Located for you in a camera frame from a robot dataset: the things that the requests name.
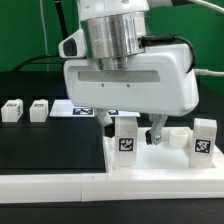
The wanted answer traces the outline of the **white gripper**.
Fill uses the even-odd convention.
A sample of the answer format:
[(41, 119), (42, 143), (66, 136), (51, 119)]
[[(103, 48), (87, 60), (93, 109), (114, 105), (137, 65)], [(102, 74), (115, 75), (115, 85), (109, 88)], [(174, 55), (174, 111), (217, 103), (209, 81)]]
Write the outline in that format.
[(158, 145), (168, 116), (184, 116), (199, 102), (190, 61), (185, 44), (148, 47), (129, 57), (125, 70), (102, 71), (88, 59), (68, 60), (64, 80), (74, 105), (97, 108), (94, 113), (106, 137), (114, 136), (106, 109), (146, 113), (152, 122), (145, 132), (146, 143)]

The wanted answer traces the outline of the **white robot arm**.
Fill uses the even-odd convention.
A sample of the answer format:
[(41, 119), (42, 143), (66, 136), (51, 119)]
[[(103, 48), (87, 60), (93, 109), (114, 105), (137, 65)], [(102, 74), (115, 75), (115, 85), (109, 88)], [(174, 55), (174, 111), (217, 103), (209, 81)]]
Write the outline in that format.
[(69, 99), (95, 110), (104, 133), (115, 135), (110, 109), (146, 113), (152, 127), (146, 142), (161, 142), (169, 116), (191, 112), (199, 101), (192, 44), (183, 37), (149, 35), (145, 13), (154, 7), (196, 3), (224, 14), (204, 0), (77, 0), (79, 29), (60, 44), (66, 59)]

